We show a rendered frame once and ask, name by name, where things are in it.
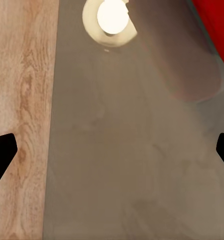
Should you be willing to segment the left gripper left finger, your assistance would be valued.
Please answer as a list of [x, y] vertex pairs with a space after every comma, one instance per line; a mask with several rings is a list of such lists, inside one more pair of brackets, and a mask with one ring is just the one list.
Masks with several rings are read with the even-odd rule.
[[0, 179], [15, 154], [17, 153], [17, 143], [13, 133], [0, 136]]

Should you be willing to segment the radio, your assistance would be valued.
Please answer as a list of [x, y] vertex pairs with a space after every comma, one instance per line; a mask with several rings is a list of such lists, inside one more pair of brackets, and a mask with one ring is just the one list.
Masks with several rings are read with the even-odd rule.
[[224, 62], [224, 0], [192, 0]]

